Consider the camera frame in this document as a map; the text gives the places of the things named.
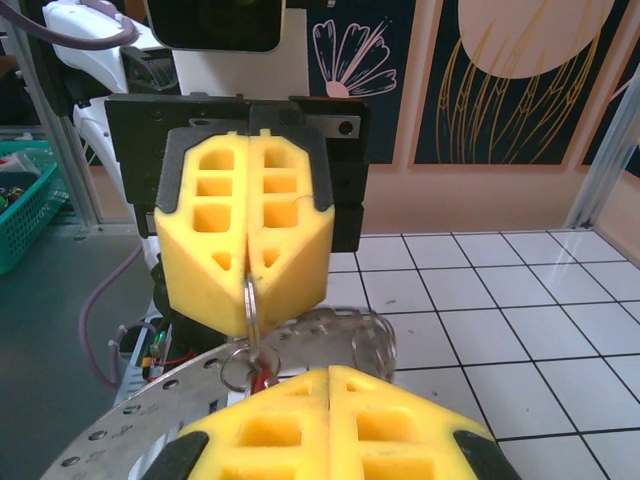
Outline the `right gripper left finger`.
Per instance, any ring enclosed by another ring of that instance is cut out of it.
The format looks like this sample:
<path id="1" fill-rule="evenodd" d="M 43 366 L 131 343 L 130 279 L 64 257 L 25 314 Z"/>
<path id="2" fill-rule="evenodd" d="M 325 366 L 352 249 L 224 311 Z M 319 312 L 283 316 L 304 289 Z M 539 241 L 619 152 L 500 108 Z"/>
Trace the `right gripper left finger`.
<path id="1" fill-rule="evenodd" d="M 316 369 L 183 428 L 145 479 L 327 479 L 329 371 Z"/>

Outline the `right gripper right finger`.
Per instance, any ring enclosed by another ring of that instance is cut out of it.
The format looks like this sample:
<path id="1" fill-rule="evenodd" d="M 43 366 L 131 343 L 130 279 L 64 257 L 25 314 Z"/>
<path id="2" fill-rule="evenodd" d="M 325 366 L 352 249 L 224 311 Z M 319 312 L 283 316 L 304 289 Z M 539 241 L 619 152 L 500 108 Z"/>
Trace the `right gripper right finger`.
<path id="1" fill-rule="evenodd" d="M 328 369 L 331 479 L 511 479 L 476 421 L 355 369 Z"/>

